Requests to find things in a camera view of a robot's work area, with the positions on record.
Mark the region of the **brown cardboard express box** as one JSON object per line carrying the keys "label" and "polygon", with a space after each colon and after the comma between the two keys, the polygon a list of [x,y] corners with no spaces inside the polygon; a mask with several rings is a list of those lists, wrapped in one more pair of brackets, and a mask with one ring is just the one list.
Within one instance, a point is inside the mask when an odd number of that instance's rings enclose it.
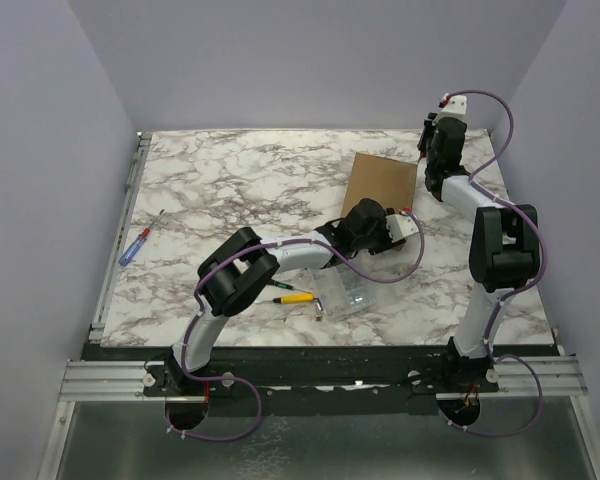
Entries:
{"label": "brown cardboard express box", "polygon": [[402,213],[413,207],[417,167],[384,157],[357,153],[341,208],[340,217],[363,198],[378,202],[384,209]]}

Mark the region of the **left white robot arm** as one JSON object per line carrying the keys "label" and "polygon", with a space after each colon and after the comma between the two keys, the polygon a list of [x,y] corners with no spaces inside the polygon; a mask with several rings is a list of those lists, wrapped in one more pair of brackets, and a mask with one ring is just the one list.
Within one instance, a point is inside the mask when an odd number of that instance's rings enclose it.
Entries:
{"label": "left white robot arm", "polygon": [[239,229],[198,268],[194,297],[199,309],[172,346],[176,361],[166,382],[179,394],[194,392],[228,319],[251,306],[276,274],[330,268],[364,250],[382,253],[416,233],[406,212],[385,209],[369,198],[345,217],[303,235],[264,239],[250,227]]}

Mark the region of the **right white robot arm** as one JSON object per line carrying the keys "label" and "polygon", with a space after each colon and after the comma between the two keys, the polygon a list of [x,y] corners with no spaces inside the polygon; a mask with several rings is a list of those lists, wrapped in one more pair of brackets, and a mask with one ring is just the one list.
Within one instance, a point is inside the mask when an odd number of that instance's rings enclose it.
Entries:
{"label": "right white robot arm", "polygon": [[473,222],[468,265],[474,291],[451,341],[458,357],[439,367],[441,383],[452,391],[461,391],[474,381],[476,371],[469,360],[489,355],[510,297],[541,267],[536,208],[510,204],[470,181],[461,165],[466,132],[464,121],[438,119],[431,112],[418,143],[426,160],[427,191]]}

